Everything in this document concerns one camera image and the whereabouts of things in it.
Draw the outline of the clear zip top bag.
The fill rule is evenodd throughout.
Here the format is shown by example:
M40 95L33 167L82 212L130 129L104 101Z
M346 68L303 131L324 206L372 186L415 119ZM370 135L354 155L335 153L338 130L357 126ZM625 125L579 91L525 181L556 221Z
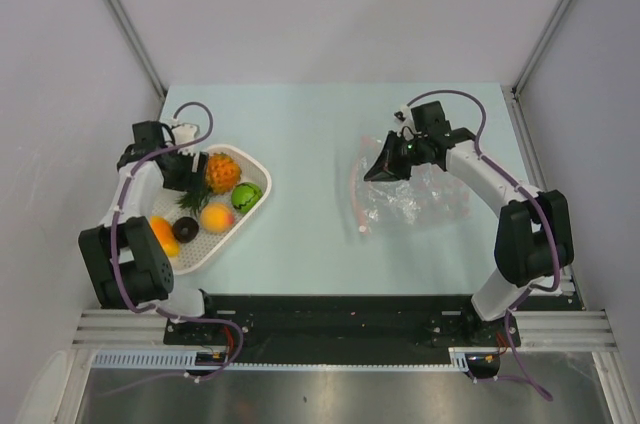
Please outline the clear zip top bag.
M382 142L360 138L349 173L351 209L362 236L442 227L468 219L470 191L459 179L434 165L412 172L409 180L366 182Z

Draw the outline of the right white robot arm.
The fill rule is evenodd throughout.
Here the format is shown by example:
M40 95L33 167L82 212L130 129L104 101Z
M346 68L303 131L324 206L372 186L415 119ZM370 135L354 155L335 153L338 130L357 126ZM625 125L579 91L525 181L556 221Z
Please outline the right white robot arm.
M496 320L532 290L558 289L562 269L574 260L567 199L512 176L482 150L479 132L452 127L437 100L418 97L394 116L404 127L388 132L365 181L407 181L414 168L435 165L466 184L498 219L496 269L472 295L473 313L461 320L463 337L484 345L497 333Z

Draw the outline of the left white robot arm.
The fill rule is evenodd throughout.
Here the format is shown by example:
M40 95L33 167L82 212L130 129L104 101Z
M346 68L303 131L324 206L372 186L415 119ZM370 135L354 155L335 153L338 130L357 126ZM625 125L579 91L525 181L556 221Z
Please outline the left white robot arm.
M214 341L220 318L205 309L203 293L174 284L168 252L151 226L152 209L163 190L186 192L204 184L207 157L194 124L144 121L132 126L133 142L116 164L119 181L100 223L81 231L78 245L103 309L158 311L197 342Z

